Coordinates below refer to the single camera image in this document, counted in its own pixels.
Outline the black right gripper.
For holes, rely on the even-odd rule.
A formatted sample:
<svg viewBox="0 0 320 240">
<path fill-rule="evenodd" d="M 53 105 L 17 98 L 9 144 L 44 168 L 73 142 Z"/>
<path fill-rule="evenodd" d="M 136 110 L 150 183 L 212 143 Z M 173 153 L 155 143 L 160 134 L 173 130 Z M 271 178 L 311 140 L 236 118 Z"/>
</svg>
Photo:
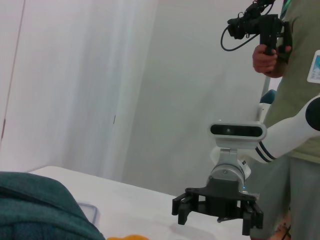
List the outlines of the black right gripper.
<svg viewBox="0 0 320 240">
<path fill-rule="evenodd" d="M 242 235 L 249 236 L 251 229 L 263 228 L 264 213 L 256 197 L 244 192 L 237 180 L 211 178 L 206 186 L 187 188 L 185 193 L 172 200 L 173 216 L 184 225 L 191 212 L 218 218 L 242 218 Z"/>
</svg>

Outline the person's hand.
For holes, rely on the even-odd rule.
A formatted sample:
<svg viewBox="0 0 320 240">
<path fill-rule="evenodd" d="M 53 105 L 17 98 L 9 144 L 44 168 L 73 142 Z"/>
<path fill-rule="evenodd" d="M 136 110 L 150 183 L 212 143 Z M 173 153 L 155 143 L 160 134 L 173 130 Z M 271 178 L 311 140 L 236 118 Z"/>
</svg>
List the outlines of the person's hand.
<svg viewBox="0 0 320 240">
<path fill-rule="evenodd" d="M 252 65 L 254 70 L 260 74 L 268 74 L 272 72 L 277 63 L 276 50 L 271 50 L 271 55 L 267 55 L 265 52 L 267 46 L 264 44 L 258 45 L 252 54 Z"/>
</svg>

